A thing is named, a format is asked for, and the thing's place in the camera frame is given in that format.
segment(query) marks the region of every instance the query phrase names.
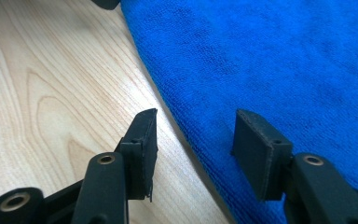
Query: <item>wooden surface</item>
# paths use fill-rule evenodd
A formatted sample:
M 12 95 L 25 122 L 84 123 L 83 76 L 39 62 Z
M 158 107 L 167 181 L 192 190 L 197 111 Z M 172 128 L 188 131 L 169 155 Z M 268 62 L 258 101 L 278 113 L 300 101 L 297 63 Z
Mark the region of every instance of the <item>wooden surface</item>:
M 153 202 L 130 201 L 131 223 L 231 222 L 140 61 L 119 7 L 0 1 L 0 195 L 36 187 L 48 196 L 82 179 L 90 158 L 112 151 L 133 117 L 153 107 Z

